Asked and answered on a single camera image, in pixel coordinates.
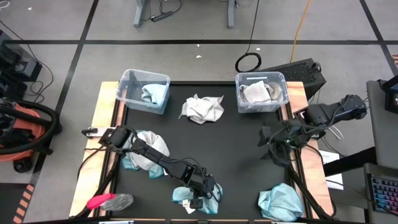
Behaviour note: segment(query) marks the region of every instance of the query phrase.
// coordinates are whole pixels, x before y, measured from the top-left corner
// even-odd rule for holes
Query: black box
[[[287,63],[271,68],[259,70],[258,72],[280,72],[285,76],[287,82],[303,82],[305,95],[309,100],[326,83],[321,71],[313,68],[312,58],[298,62]]]

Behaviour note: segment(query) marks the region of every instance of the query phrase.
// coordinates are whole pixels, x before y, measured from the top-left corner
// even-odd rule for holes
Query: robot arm
[[[133,134],[135,141],[131,138],[131,147],[123,149],[124,143]],[[133,152],[144,156],[150,161],[160,165],[171,176],[171,178],[181,182],[184,186],[193,191],[193,200],[190,201],[191,208],[202,208],[203,200],[199,197],[211,198],[209,195],[215,187],[214,178],[206,173],[206,169],[199,164],[191,164],[185,159],[172,159],[150,147],[146,142],[137,137],[136,130],[118,126],[115,130],[108,129],[99,143],[103,146],[113,148],[120,153]]]
[[[357,95],[347,95],[331,105],[310,105],[296,111],[294,119],[262,127],[258,146],[265,145],[268,153],[261,159],[271,158],[276,165],[287,167],[291,150],[304,147],[311,138],[322,138],[337,122],[362,119],[366,114],[366,105]]]

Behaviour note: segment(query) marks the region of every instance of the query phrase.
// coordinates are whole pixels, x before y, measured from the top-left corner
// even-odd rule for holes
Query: cloth inside bin
[[[142,87],[141,98],[148,103],[161,104],[166,92],[166,86],[160,84],[148,84]]]
[[[241,99],[246,103],[261,103],[268,101],[283,101],[282,87],[276,82],[264,81],[253,83],[252,85],[241,85]]]

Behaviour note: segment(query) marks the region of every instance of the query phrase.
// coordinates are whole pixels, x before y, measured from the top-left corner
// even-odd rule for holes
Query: keyboard
[[[386,212],[384,209],[387,209],[398,214],[398,181],[368,175],[370,175],[368,180],[371,182],[373,192],[372,200],[377,203],[373,209],[378,212]]]

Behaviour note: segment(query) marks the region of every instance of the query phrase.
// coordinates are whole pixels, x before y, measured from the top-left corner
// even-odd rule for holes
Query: plastic storage container
[[[264,84],[269,82],[276,82],[282,87],[282,101],[268,101],[265,103],[246,103],[241,98],[241,85],[251,85],[263,81]],[[285,77],[280,72],[247,72],[239,73],[235,77],[236,82],[236,100],[238,102],[239,113],[258,113],[258,112],[274,112],[281,105],[289,102],[289,95],[287,94],[287,86]]]
[[[158,104],[149,103],[141,98],[142,87],[148,84],[165,85],[165,94]],[[120,79],[116,99],[123,101],[131,109],[163,114],[169,99],[170,78],[167,75],[127,69]]]

